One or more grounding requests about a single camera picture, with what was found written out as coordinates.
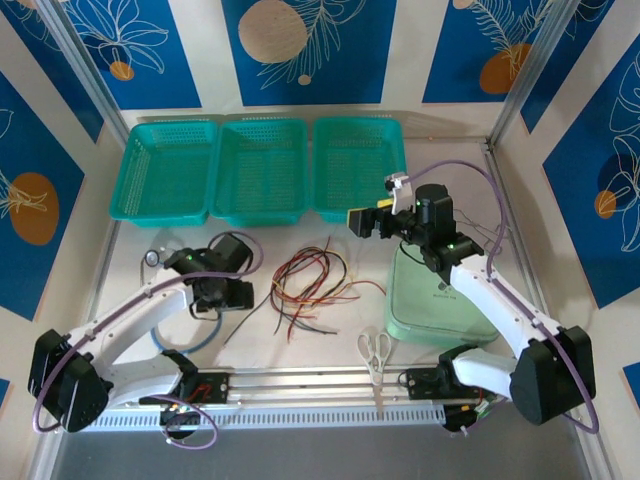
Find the gray floor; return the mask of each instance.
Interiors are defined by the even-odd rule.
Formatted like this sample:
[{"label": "gray floor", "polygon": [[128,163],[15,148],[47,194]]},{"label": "gray floor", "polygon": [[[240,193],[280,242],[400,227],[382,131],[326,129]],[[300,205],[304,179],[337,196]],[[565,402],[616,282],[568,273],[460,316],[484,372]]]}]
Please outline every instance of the gray floor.
[{"label": "gray floor", "polygon": [[468,438],[441,427],[223,431],[188,452],[159,432],[67,435],[54,479],[579,479],[587,478],[566,421],[527,424],[511,406]]}]

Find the teal basket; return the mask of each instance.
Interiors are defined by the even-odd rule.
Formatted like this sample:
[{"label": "teal basket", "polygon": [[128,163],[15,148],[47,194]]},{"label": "teal basket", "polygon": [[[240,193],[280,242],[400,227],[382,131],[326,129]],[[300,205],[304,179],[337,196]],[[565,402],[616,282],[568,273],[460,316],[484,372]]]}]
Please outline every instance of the teal basket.
[{"label": "teal basket", "polygon": [[308,209],[307,151],[302,120],[223,125],[209,212],[236,227],[296,223]]},{"label": "teal basket", "polygon": [[402,126],[386,118],[322,118],[313,133],[311,208],[327,222],[388,198],[384,178],[406,172]]},{"label": "teal basket", "polygon": [[140,227],[202,225],[216,132],[213,122],[134,127],[111,198],[111,217]]}]

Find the blue cable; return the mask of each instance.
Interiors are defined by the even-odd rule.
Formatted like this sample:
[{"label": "blue cable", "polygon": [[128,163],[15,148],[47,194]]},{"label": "blue cable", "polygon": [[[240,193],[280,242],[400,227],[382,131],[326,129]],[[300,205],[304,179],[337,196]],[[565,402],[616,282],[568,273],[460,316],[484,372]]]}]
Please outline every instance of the blue cable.
[{"label": "blue cable", "polygon": [[[207,336],[207,338],[205,338],[203,341],[201,341],[197,345],[187,348],[186,350],[178,350],[178,353],[181,353],[183,355],[189,355],[190,353],[197,352],[198,350],[206,347],[216,337],[216,335],[218,335],[218,332],[220,331],[221,328],[222,328],[222,316],[220,316],[220,318],[218,319],[216,328],[213,329],[213,332],[211,332]],[[160,340],[158,339],[158,333],[155,327],[151,330],[151,340],[153,340],[153,344],[161,352],[163,352],[164,350],[168,350],[166,347],[162,345],[162,343],[160,343]]]}]

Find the beige circle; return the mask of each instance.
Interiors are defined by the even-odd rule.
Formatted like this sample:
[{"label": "beige circle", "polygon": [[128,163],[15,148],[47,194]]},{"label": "beige circle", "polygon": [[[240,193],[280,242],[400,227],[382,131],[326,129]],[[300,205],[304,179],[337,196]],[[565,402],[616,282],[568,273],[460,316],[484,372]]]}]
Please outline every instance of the beige circle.
[{"label": "beige circle", "polygon": [[464,10],[474,4],[476,0],[452,0],[454,8],[458,10]]},{"label": "beige circle", "polygon": [[[62,3],[68,0],[58,0],[58,1]],[[36,0],[16,0],[16,2],[24,5],[27,8],[30,8],[31,10],[35,10],[36,8],[38,8],[38,6],[36,5]]]},{"label": "beige circle", "polygon": [[240,19],[240,43],[261,63],[291,60],[307,45],[307,27],[293,7],[281,0],[260,0]]}]

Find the mint green container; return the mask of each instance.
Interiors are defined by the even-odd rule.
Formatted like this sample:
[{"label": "mint green container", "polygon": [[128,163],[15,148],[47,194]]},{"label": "mint green container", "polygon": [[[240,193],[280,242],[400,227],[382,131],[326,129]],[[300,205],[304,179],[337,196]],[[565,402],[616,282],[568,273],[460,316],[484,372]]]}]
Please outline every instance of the mint green container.
[{"label": "mint green container", "polygon": [[217,128],[213,122],[136,125],[111,197],[111,217],[139,227],[204,224]]},{"label": "mint green container", "polygon": [[[404,249],[422,260],[418,247],[405,245]],[[453,348],[483,345],[498,337],[495,327],[470,300],[400,248],[388,285],[385,323],[389,335],[400,341]]]},{"label": "mint green container", "polygon": [[219,139],[209,213],[235,227],[295,224],[309,208],[307,124],[230,122]]},{"label": "mint green container", "polygon": [[384,178],[406,172],[402,126],[391,118],[331,117],[313,129],[311,208],[345,223],[352,208],[389,197]]}]

